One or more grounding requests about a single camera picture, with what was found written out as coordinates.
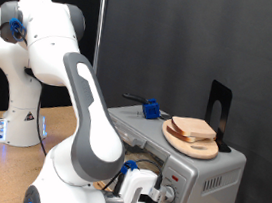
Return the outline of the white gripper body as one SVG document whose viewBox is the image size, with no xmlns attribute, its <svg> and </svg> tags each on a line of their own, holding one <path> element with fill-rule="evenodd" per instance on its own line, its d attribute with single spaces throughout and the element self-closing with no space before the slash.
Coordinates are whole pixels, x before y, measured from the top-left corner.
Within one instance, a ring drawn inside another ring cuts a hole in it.
<svg viewBox="0 0 272 203">
<path fill-rule="evenodd" d="M 147 169 L 129 169 L 125 174 L 119 195 L 124 203 L 144 203 L 139 198 L 147 196 L 157 180 L 157 174 Z"/>
</svg>

